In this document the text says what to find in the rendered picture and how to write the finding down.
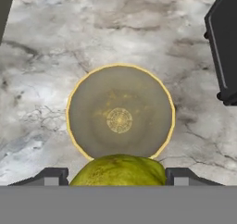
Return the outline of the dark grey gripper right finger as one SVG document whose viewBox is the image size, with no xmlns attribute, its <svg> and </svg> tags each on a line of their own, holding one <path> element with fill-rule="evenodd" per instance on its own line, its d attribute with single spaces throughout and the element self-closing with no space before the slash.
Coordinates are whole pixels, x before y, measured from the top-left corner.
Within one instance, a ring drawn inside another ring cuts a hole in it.
<svg viewBox="0 0 237 224">
<path fill-rule="evenodd" d="M 189 168 L 166 168 L 165 173 L 169 186 L 220 186 L 220 183 L 198 177 Z"/>
</svg>

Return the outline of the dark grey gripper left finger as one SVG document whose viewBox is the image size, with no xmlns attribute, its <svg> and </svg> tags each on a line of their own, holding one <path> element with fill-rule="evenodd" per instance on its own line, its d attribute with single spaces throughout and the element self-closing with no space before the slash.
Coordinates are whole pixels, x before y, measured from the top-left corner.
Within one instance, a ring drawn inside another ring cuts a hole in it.
<svg viewBox="0 0 237 224">
<path fill-rule="evenodd" d="M 68 186 L 68 168 L 44 168 L 34 177 L 12 183 L 12 186 Z"/>
</svg>

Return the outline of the green pear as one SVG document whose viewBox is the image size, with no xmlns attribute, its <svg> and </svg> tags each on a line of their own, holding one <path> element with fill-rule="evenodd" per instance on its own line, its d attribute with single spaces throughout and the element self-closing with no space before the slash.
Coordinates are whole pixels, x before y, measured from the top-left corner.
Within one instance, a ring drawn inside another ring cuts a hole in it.
<svg viewBox="0 0 237 224">
<path fill-rule="evenodd" d="M 113 155 L 89 162 L 73 178 L 70 186 L 165 185 L 164 167 L 150 158 Z"/>
</svg>

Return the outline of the grey bowl with yellow rim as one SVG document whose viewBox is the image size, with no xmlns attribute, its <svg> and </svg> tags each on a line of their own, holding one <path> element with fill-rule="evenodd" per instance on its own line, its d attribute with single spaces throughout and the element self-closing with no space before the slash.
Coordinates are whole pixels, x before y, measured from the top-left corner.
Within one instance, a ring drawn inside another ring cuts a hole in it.
<svg viewBox="0 0 237 224">
<path fill-rule="evenodd" d="M 69 137 L 89 160 L 124 154 L 156 158 L 169 143 L 176 111 L 164 83 L 144 68 L 96 68 L 76 84 L 67 110 Z"/>
</svg>

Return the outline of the dark grey cabinet side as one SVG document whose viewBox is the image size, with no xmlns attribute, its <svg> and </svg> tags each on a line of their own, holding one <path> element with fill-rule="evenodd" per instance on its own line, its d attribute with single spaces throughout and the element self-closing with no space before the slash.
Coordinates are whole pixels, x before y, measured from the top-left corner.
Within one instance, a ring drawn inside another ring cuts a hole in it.
<svg viewBox="0 0 237 224">
<path fill-rule="evenodd" d="M 6 23 L 13 0 L 0 0 L 0 44 L 6 28 Z"/>
</svg>

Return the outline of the black appliance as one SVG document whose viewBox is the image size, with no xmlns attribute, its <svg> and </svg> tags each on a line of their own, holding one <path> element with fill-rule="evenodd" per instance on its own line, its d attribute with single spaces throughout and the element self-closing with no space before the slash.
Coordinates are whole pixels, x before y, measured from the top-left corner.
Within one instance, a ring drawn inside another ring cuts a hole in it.
<svg viewBox="0 0 237 224">
<path fill-rule="evenodd" d="M 218 78 L 217 99 L 237 106 L 237 0 L 216 0 L 205 16 L 206 32 Z"/>
</svg>

